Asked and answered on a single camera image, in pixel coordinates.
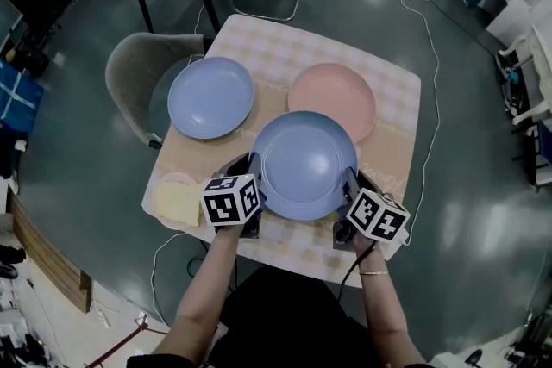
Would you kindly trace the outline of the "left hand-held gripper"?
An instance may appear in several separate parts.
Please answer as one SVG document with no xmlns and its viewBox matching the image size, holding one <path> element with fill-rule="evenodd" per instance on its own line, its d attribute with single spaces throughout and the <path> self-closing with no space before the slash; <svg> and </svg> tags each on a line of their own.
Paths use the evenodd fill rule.
<svg viewBox="0 0 552 368">
<path fill-rule="evenodd" d="M 216 232 L 221 228 L 242 227 L 242 238 L 258 239 L 266 203 L 260 184 L 258 153 L 244 153 L 224 165 L 202 191 L 201 205 L 207 223 Z"/>
</svg>

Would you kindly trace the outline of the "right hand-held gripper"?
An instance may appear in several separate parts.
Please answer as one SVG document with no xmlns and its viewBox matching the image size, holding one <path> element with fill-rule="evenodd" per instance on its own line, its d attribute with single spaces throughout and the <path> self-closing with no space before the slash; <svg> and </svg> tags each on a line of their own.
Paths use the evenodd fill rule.
<svg viewBox="0 0 552 368">
<path fill-rule="evenodd" d="M 397 251 L 406 245 L 409 234 L 406 223 L 411 215 L 391 194 L 380 189 L 364 174 L 352 167 L 343 173 L 344 200 L 333 225 L 333 248 L 353 251 L 356 234 L 382 244 L 383 251 Z"/>
</svg>

